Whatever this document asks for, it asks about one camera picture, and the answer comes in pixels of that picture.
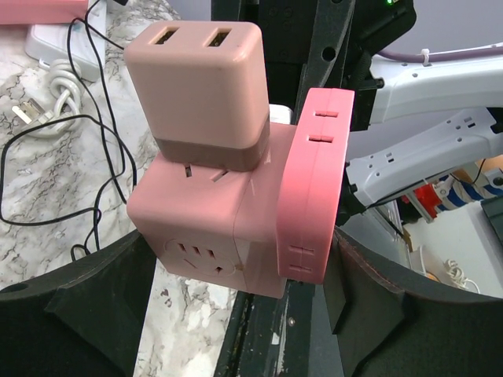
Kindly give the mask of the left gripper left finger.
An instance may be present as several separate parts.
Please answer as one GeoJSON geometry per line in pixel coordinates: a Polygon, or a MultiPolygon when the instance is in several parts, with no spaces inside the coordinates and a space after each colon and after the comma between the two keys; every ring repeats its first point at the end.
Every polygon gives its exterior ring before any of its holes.
{"type": "Polygon", "coordinates": [[[156,256],[137,231],[1,290],[3,376],[132,376],[156,256]]]}

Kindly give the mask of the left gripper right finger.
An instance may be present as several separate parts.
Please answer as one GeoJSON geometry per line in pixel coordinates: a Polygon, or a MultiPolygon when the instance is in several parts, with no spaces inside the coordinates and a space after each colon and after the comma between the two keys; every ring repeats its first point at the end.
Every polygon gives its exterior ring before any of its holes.
{"type": "Polygon", "coordinates": [[[345,376],[500,376],[502,300],[430,280],[336,229],[324,293],[345,376]]]}

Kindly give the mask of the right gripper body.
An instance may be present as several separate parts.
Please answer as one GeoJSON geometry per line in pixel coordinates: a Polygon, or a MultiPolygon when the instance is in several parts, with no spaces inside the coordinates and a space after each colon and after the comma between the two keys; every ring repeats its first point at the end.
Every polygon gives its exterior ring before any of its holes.
{"type": "Polygon", "coordinates": [[[298,121],[311,88],[354,91],[351,129],[365,130],[383,79],[371,73],[375,54],[409,31],[411,1],[213,1],[211,18],[259,26],[269,100],[298,121]]]}

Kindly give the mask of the white plug adapter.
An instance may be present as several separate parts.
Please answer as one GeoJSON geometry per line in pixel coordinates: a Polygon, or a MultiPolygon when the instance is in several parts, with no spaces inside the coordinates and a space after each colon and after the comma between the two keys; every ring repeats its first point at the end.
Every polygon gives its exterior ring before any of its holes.
{"type": "Polygon", "coordinates": [[[270,104],[270,121],[272,123],[290,124],[292,121],[292,110],[280,104],[270,104]]]}

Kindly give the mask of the beige pink USB charger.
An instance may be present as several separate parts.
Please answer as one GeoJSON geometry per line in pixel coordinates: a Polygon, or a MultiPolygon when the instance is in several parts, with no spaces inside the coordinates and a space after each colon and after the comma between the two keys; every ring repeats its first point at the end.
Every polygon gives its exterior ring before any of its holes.
{"type": "Polygon", "coordinates": [[[165,159],[235,171],[258,165],[270,108],[257,25],[157,21],[123,58],[165,159]]]}

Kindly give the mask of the pink square plug adapter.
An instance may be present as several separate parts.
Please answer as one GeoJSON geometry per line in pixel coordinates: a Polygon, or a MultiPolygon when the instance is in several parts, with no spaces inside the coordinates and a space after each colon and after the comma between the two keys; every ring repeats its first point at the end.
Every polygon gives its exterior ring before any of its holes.
{"type": "Polygon", "coordinates": [[[345,169],[354,91],[308,91],[285,164],[277,201],[280,276],[321,284],[345,169]]]}

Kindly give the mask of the pink cube socket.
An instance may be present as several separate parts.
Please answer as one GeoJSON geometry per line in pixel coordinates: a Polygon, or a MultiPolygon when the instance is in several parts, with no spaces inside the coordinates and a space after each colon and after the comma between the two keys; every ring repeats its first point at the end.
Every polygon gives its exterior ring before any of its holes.
{"type": "Polygon", "coordinates": [[[127,214],[169,273],[281,298],[277,199],[296,128],[272,123],[260,164],[248,172],[172,163],[158,155],[127,214]]]}

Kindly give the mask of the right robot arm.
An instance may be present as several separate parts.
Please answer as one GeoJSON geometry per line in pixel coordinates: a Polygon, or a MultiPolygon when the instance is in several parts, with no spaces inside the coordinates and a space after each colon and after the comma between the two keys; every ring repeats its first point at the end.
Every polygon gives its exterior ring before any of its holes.
{"type": "Polygon", "coordinates": [[[400,196],[437,205],[452,171],[502,151],[501,48],[388,56],[384,47],[415,23],[411,1],[213,1],[211,18],[259,27],[270,102],[299,125],[282,209],[354,214],[400,196]],[[346,157],[350,132],[438,111],[453,117],[346,157]]]}

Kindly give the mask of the white power strip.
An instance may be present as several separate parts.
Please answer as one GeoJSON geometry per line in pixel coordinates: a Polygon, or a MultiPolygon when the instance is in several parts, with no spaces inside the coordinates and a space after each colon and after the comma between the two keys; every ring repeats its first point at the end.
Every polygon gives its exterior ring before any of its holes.
{"type": "MultiPolygon", "coordinates": [[[[100,61],[104,64],[106,41],[91,27],[103,35],[106,34],[108,3],[106,1],[89,1],[89,7],[91,8],[88,16],[90,36],[100,61]]],[[[68,30],[68,24],[30,26],[24,45],[26,54],[47,67],[57,59],[68,59],[68,30]]],[[[100,78],[100,68],[94,49],[88,39],[86,26],[81,21],[76,21],[72,27],[70,49],[73,61],[81,69],[82,77],[87,81],[96,82],[100,78]]]]}

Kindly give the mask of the pink triangular power strip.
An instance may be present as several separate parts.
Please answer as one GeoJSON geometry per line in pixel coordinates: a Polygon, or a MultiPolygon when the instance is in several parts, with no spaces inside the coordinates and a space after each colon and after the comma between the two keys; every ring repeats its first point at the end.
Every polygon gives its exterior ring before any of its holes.
{"type": "Polygon", "coordinates": [[[68,24],[88,6],[87,0],[1,0],[1,25],[68,24]]]}

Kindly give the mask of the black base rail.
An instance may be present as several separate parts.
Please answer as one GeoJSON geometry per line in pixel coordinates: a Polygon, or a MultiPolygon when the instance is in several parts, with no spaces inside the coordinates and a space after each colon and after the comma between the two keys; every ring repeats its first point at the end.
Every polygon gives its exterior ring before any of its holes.
{"type": "Polygon", "coordinates": [[[284,295],[239,292],[215,376],[342,376],[335,334],[345,299],[333,240],[322,285],[290,280],[284,295]]]}

